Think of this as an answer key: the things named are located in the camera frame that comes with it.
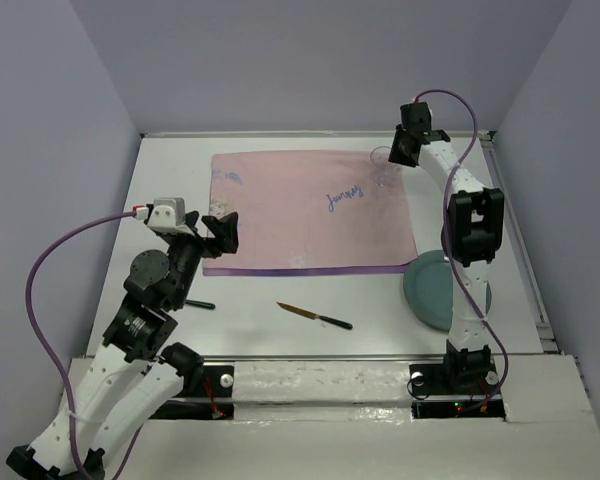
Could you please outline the pink cloth placemat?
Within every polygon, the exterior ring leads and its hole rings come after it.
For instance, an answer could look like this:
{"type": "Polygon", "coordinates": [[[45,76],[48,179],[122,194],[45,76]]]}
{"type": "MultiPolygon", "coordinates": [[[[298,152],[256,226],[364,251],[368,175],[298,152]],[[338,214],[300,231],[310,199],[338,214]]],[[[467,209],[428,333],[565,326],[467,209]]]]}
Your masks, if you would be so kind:
{"type": "Polygon", "coordinates": [[[418,256],[402,178],[379,187],[370,153],[347,150],[216,154],[209,212],[239,214],[239,249],[208,260],[207,276],[393,273],[418,256]]]}

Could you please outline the clear drinking glass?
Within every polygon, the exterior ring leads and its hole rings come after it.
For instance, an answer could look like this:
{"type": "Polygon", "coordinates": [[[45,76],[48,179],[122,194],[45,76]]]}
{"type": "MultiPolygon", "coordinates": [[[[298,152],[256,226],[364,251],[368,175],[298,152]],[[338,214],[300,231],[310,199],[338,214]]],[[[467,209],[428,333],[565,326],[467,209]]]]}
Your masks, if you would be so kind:
{"type": "Polygon", "coordinates": [[[370,178],[379,187],[394,186],[401,179],[401,166],[389,161],[390,153],[391,149],[388,146],[379,146],[369,155],[370,178]]]}

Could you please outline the teal ceramic plate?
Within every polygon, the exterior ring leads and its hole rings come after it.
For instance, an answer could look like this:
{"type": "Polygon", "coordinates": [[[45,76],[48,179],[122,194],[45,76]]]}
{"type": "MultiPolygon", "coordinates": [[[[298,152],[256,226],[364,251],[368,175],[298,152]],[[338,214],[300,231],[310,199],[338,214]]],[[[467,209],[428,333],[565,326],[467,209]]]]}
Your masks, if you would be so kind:
{"type": "MultiPolygon", "coordinates": [[[[452,326],[453,288],[455,276],[452,270],[453,263],[443,250],[432,250],[421,254],[412,261],[403,275],[403,292],[405,299],[413,314],[426,326],[444,333],[448,333],[452,326]]],[[[488,281],[491,262],[472,262],[469,270],[472,273],[484,274],[480,280],[473,284],[476,290],[466,289],[476,304],[479,294],[484,292],[484,307],[480,307],[487,320],[491,308],[491,287],[488,281]]]]}

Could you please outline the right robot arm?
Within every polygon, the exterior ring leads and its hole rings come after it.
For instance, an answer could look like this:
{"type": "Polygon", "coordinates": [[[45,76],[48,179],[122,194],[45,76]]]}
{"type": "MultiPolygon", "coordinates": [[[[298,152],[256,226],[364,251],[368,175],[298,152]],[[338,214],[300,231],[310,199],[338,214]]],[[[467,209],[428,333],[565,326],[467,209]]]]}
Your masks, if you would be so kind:
{"type": "Polygon", "coordinates": [[[422,168],[443,194],[442,251],[452,275],[451,326],[439,363],[415,365],[411,392],[418,400],[432,396],[469,396],[487,384],[494,363],[487,323],[489,267],[503,238],[505,198],[463,166],[448,134],[432,127],[427,103],[400,107],[389,161],[422,168]]]}

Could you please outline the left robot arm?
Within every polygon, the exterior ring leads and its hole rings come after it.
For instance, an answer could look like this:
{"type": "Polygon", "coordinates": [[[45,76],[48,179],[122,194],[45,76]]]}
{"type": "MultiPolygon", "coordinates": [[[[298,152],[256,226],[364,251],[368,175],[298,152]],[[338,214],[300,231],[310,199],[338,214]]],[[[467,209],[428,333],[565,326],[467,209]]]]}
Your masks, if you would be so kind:
{"type": "Polygon", "coordinates": [[[50,347],[33,310],[37,259],[25,286],[30,325],[61,375],[65,400],[46,429],[15,447],[7,466],[24,479],[103,479],[120,450],[130,451],[146,421],[176,394],[195,392],[204,360],[169,337],[177,326],[201,260],[238,250],[239,216],[186,211],[180,198],[156,199],[118,214],[142,222],[166,250],[139,253],[123,282],[125,295],[77,385],[50,347]]]}

